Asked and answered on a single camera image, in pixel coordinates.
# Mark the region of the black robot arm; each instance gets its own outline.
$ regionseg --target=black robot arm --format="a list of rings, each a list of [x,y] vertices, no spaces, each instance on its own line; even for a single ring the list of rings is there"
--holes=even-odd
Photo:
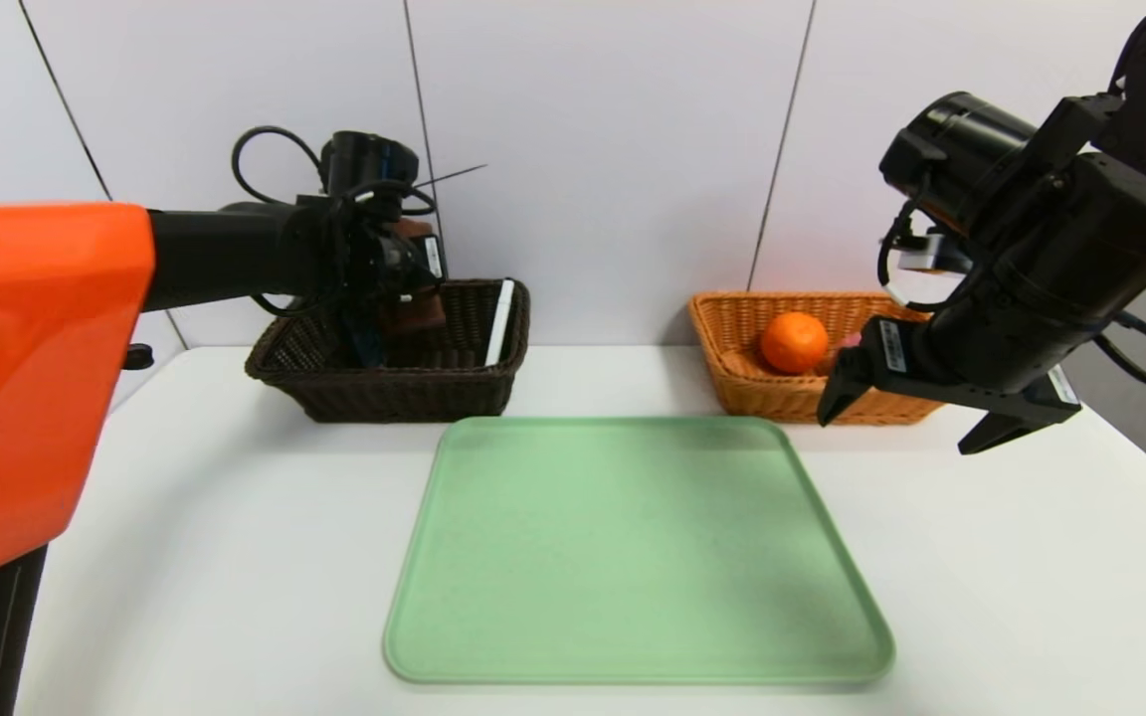
[[[1080,154],[1086,144],[1101,154]],[[932,316],[871,318],[835,362],[819,423],[870,387],[968,404],[988,411],[959,443],[973,454],[1074,416],[1059,362],[1090,340],[1108,351],[1100,332],[1146,290],[1146,19],[1105,94],[1060,101],[1036,131],[950,94],[896,135],[879,168],[909,196],[879,282],[892,250],[910,268],[951,263],[967,277],[936,305],[888,286]],[[937,225],[926,237],[909,230],[917,210]]]

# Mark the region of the brown object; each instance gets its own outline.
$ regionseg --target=brown object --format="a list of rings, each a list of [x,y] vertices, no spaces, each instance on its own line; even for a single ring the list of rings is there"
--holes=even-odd
[[[409,218],[401,218],[401,221],[391,223],[391,229],[406,241],[435,235],[432,223],[415,222]],[[409,335],[442,325],[445,325],[445,305],[441,305],[439,290],[426,290],[414,294],[414,300],[409,304],[391,304],[383,307],[382,330],[385,336]]]
[[[347,364],[344,336],[319,316],[277,318],[245,360],[245,372],[297,400],[319,423],[448,423],[500,416],[528,348],[528,290],[516,282],[496,365],[481,365],[500,281],[441,285],[445,325],[387,340],[387,365]]]
[[[782,376],[759,352],[759,337],[782,313],[809,313],[825,323],[833,340],[861,330],[873,314],[926,321],[882,293],[700,293],[688,304],[705,351],[714,391],[729,416],[759,416],[779,423],[815,423],[824,375]],[[822,365],[831,365],[826,357]],[[904,426],[926,418],[941,403],[872,388],[835,425]]]

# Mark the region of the light brown basket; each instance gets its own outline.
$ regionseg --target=light brown basket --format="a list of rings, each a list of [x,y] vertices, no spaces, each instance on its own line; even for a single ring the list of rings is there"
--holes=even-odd
[[[815,423],[825,376],[783,376],[759,353],[759,337],[778,314],[810,313],[825,323],[833,346],[859,331],[873,314],[926,321],[882,293],[700,293],[688,304],[701,336],[705,363],[729,416],[759,416],[778,423]],[[941,403],[872,388],[835,425],[905,426]]]

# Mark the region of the dark brown basket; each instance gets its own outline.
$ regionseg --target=dark brown basket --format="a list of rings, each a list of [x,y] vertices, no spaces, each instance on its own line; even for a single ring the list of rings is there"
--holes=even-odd
[[[345,367],[332,321],[277,318],[245,372],[297,400],[319,423],[450,423],[501,416],[528,349],[528,290],[516,282],[497,364],[481,367],[501,281],[446,282],[446,325],[390,340],[383,368]]]

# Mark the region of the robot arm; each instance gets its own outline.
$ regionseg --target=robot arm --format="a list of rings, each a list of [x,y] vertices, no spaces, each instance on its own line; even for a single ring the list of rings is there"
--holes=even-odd
[[[1101,154],[1078,155],[1094,145]],[[967,272],[950,298],[904,302],[924,323],[873,317],[842,349],[818,420],[870,387],[988,411],[959,443],[992,448],[1080,410],[1059,362],[1146,290],[1146,19],[1106,94],[1069,96],[1041,128],[970,94],[950,94],[896,135],[879,165],[909,196],[878,255]],[[911,236],[923,210],[937,223]]]
[[[281,293],[377,331],[385,305],[440,285],[391,228],[425,196],[418,158],[358,132],[324,155],[331,192],[296,204],[0,207],[0,566],[69,524],[141,312]]]

